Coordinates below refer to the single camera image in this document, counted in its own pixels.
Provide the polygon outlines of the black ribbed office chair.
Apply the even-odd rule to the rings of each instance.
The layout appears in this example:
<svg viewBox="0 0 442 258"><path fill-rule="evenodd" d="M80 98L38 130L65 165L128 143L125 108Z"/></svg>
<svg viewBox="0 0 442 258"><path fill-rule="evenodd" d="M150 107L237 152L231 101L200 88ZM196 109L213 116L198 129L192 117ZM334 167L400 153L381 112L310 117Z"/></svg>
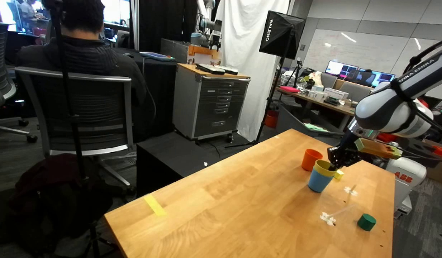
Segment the black ribbed office chair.
<svg viewBox="0 0 442 258"><path fill-rule="evenodd" d="M8 38L8 24L0 22L0 108L4 107L6 101L12 98L16 94L16 85L9 76L8 70L5 64L5 51L6 51L6 41ZM7 132L11 134L19 134L26 136L28 143L36 143L38 137L31 134L30 132L8 128L2 126L1 124L7 122L18 122L19 126L26 127L28 121L23 120L21 117L12 117L8 119L0 119L0 131Z"/></svg>

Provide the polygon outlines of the softbox light on stand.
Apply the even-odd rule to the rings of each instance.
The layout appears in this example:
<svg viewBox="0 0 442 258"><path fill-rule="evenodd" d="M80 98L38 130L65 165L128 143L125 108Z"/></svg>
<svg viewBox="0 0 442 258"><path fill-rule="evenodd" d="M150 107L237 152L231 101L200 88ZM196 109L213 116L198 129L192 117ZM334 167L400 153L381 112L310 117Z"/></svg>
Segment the softbox light on stand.
<svg viewBox="0 0 442 258"><path fill-rule="evenodd" d="M278 13L273 10L268 11L261 38L260 52L276 56L276 70L282 68L286 58L294 58L296 56L304 23L305 19ZM266 112L270 106L271 95L276 85L277 81L273 78L260 130L257 137L250 142L251 144L258 142L260 138Z"/></svg>

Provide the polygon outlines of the white industrial robot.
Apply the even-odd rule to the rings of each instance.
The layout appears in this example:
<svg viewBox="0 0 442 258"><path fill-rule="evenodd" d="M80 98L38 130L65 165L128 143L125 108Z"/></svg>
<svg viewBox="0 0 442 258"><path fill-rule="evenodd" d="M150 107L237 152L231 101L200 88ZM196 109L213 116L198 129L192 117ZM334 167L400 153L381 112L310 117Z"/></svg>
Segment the white industrial robot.
<svg viewBox="0 0 442 258"><path fill-rule="evenodd" d="M395 175L394 219L399 219L412 211L409 195L414 187L423 182L427 173L426 167L416 161L419 155L426 151L423 145L399 139L390 142L398 148L401 143L404 145L402 148L407 150L406 157L390 159L386 165L386 170Z"/></svg>

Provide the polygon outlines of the green cup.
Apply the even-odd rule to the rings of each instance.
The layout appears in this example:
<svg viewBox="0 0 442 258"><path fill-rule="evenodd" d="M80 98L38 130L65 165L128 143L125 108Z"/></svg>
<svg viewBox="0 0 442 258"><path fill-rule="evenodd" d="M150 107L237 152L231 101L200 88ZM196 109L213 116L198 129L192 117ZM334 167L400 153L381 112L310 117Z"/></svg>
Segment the green cup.
<svg viewBox="0 0 442 258"><path fill-rule="evenodd" d="M358 227L365 231L371 231L376 225L377 220L370 214L364 213L357 221Z"/></svg>

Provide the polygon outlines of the yellow cup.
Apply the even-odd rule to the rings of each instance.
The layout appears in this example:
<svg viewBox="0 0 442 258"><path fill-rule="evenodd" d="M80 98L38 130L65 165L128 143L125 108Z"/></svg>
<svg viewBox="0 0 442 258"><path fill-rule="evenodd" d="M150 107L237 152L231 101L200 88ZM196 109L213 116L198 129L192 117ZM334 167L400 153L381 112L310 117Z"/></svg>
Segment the yellow cup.
<svg viewBox="0 0 442 258"><path fill-rule="evenodd" d="M314 171L325 177L334 177L338 169L333 168L326 160L319 159L314 164Z"/></svg>

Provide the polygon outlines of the black curtain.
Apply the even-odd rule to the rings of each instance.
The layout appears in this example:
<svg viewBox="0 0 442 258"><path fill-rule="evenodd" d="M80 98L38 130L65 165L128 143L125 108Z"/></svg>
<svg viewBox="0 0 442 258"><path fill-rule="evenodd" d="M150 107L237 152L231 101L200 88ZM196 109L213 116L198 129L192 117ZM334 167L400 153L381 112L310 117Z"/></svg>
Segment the black curtain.
<svg viewBox="0 0 442 258"><path fill-rule="evenodd" d="M161 39L190 42L197 0L138 0L138 49L160 52Z"/></svg>

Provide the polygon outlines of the black keyboard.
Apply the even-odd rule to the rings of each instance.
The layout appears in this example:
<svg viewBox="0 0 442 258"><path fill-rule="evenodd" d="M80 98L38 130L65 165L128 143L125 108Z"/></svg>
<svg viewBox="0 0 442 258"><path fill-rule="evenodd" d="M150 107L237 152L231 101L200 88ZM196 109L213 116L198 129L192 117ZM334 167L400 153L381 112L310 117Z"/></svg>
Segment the black keyboard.
<svg viewBox="0 0 442 258"><path fill-rule="evenodd" d="M230 75L238 75L239 72L237 69L234 69L232 67L226 67L226 66L221 66L221 65L215 65L214 67L218 68L218 69L222 69L224 70L225 73L230 74Z"/></svg>
<svg viewBox="0 0 442 258"><path fill-rule="evenodd" d="M196 69L201 70L203 72L208 72L212 75L224 75L225 70L222 68L217 68L213 65L208 64L196 64Z"/></svg>

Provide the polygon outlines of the person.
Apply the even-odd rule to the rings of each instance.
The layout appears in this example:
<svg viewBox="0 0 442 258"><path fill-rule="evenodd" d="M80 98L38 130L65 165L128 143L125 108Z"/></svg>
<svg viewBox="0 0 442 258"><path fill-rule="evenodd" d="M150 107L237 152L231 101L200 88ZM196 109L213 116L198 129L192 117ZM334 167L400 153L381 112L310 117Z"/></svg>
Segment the person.
<svg viewBox="0 0 442 258"><path fill-rule="evenodd" d="M131 102L145 104L147 87L136 62L100 40L104 28L101 0L62 0L60 18L65 63L69 72L85 75L120 76L131 79ZM23 47L16 54L15 66L61 71L57 39L47 44Z"/></svg>

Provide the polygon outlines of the black stand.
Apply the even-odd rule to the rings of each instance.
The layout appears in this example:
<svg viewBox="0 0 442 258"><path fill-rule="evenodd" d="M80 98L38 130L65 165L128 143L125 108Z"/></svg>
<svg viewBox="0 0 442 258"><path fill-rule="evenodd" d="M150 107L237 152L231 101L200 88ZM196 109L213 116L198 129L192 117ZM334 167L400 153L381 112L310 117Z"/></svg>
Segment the black stand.
<svg viewBox="0 0 442 258"><path fill-rule="evenodd" d="M84 195L91 193L90 185L89 185L89 177L85 173L84 160L82 156L81 150L81 142L79 138L79 130L78 130L78 121L79 117L75 114L73 107L71 105L71 94L70 94L70 76L68 74L68 68L66 64L66 55L65 55L65 46L62 39L61 33L61 15L62 15L62 0L42 0L44 7L46 7L50 14L52 24L55 29L56 41L58 46L58 55L61 63L61 72L62 72L62 85L65 90L65 98L66 98L66 107L68 112L67 120L70 123L73 142L75 146L75 154L78 163L78 169L81 176L81 187ZM84 257L88 257L88 253L90 250L93 251L94 258L106 258L111 253L114 253L118 250L118 247L108 242L106 239L101 238L96 230L96 226L98 221L94 219L92 216L92 212L90 207L86 208L86 216L89 219L89 231L90 231L90 243L88 244L87 249L85 250Z"/></svg>

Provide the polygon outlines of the dark bag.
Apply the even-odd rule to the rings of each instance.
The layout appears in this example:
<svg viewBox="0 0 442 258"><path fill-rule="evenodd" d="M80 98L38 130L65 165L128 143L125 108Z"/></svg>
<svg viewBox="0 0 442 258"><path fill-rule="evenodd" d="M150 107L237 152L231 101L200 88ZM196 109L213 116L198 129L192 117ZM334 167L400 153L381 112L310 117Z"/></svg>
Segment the dark bag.
<svg viewBox="0 0 442 258"><path fill-rule="evenodd" d="M90 229L121 196L83 158L87 179L75 154L48 156L24 172L8 201L8 226L16 242L33 256L51 253L60 239L77 238Z"/></svg>

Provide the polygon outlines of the white curtain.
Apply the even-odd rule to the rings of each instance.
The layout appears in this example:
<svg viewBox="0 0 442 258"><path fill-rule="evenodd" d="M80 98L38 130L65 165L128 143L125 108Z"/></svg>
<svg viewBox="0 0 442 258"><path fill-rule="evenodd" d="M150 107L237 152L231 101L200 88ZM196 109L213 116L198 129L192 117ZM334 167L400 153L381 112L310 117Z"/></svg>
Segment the white curtain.
<svg viewBox="0 0 442 258"><path fill-rule="evenodd" d="M249 142L260 130L276 70L276 56L260 52L268 11L286 13L290 0L220 0L216 19L222 25L222 65L250 77L238 133Z"/></svg>

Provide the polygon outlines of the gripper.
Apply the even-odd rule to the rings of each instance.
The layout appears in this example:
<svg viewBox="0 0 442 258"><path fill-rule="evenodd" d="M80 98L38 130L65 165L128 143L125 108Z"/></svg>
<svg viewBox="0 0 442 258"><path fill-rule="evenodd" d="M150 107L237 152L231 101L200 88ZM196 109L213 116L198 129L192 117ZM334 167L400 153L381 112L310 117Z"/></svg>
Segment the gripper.
<svg viewBox="0 0 442 258"><path fill-rule="evenodd" d="M358 135L351 131L346 131L337 147L330 147L327 149L330 163L329 171L337 171L342 167L350 166L351 163L357 163L361 160L355 144L357 139L359 139Z"/></svg>

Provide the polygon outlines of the orange cup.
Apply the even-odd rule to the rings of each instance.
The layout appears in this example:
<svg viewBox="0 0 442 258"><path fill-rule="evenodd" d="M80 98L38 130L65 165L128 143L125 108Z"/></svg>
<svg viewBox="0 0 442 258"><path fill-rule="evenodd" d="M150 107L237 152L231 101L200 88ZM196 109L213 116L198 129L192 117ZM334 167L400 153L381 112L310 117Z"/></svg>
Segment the orange cup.
<svg viewBox="0 0 442 258"><path fill-rule="evenodd" d="M301 167L306 171L312 171L317 160L323 159L323 154L314 149L306 149Z"/></svg>

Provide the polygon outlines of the whiteboard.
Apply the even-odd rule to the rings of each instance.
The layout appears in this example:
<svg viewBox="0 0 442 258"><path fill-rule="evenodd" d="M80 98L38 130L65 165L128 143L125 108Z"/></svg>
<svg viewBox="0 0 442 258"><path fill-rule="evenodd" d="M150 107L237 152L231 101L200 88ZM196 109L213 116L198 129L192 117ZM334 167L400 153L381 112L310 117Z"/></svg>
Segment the whiteboard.
<svg viewBox="0 0 442 258"><path fill-rule="evenodd" d="M329 61L400 76L411 57L438 40L316 29L303 65L323 72Z"/></svg>

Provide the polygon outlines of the grey mesh office chair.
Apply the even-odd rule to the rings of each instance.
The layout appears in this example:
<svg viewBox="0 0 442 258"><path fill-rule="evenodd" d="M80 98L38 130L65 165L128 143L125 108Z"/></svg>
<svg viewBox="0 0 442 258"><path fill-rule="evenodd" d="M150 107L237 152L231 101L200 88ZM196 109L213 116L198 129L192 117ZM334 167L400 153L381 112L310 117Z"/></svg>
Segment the grey mesh office chair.
<svg viewBox="0 0 442 258"><path fill-rule="evenodd" d="M62 72L19 66L15 69L36 112L46 157L75 154L67 120ZM83 157L89 157L128 190L133 186L106 164L106 154L131 150L134 145L131 79L69 73L71 105L79 117Z"/></svg>

